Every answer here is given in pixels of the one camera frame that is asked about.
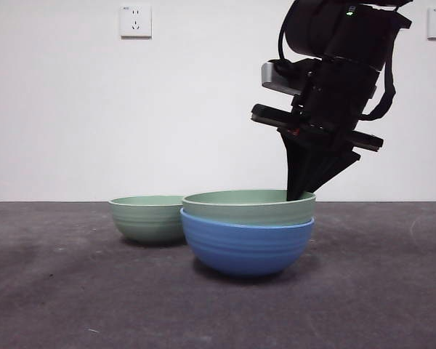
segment gray carpet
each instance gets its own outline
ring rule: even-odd
[[[278,275],[121,238],[104,203],[0,203],[0,349],[436,349],[436,203],[319,203]]]

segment green bowl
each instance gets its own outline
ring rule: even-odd
[[[181,196],[134,196],[110,201],[113,221],[126,238],[167,244],[184,238]]]
[[[309,222],[315,194],[286,201],[286,190],[230,190],[186,196],[184,211],[192,216],[242,225],[284,226]]]

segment cable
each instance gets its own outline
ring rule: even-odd
[[[288,14],[284,18],[283,24],[281,26],[281,30],[279,32],[279,38],[278,38],[278,52],[279,52],[279,59],[284,61],[286,60],[284,57],[284,51],[283,51],[283,39],[284,39],[284,33],[286,32],[286,27],[288,25],[289,18],[292,16],[292,12],[296,9],[297,4],[299,3],[299,0],[295,0],[291,8],[288,11]]]

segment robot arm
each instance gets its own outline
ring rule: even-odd
[[[296,0],[291,6],[281,29],[280,59],[263,65],[262,85],[293,95],[292,111],[260,104],[252,110],[252,120],[277,127],[283,138],[288,200],[316,191],[360,160],[354,147],[371,151],[382,147],[382,139],[355,127],[359,120],[380,119],[392,104],[394,42],[400,29],[411,26],[397,9],[411,1]],[[314,58],[295,63],[285,59],[284,34],[292,50]],[[384,95],[365,115],[363,109],[384,66]]]

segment bowl rim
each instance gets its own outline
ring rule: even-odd
[[[181,199],[181,203],[180,204],[169,204],[169,205],[162,205],[162,204],[157,204],[157,205],[134,205],[134,204],[122,204],[120,202],[115,202],[115,200],[123,200],[125,198],[179,198]],[[137,196],[124,196],[123,198],[113,198],[111,200],[109,200],[109,204],[110,205],[114,205],[114,206],[128,206],[128,207],[173,207],[173,206],[178,206],[181,207],[182,206],[182,198],[184,198],[184,196],[181,195],[137,195]]]
[[[236,191],[287,191],[286,189],[243,189],[243,190],[218,190],[218,191],[208,191],[203,193],[195,193],[182,198],[182,203],[192,204],[192,205],[200,205],[200,206],[221,206],[221,207],[252,207],[252,206],[279,206],[279,205],[288,205],[295,203],[302,203],[306,201],[316,201],[316,194],[306,191],[305,193],[310,194],[310,197],[303,198],[302,200],[294,200],[294,201],[276,201],[276,202],[264,202],[261,204],[214,204],[210,202],[200,202],[200,201],[191,201],[187,198],[196,195],[203,194],[215,194],[215,193],[231,193]]]
[[[271,230],[285,230],[285,229],[294,229],[294,228],[305,228],[309,225],[312,225],[315,223],[315,217],[312,217],[309,222],[300,223],[300,224],[294,224],[294,225],[248,225],[248,224],[235,224],[235,223],[228,223],[228,222],[220,222],[217,220],[208,220],[206,218],[192,216],[191,214],[188,214],[184,207],[181,208],[179,211],[182,217],[186,217],[190,220],[199,221],[206,224],[211,225],[219,225],[221,227],[228,227],[228,228],[247,228],[247,229],[257,229],[257,230],[264,230],[264,229],[271,229]]]

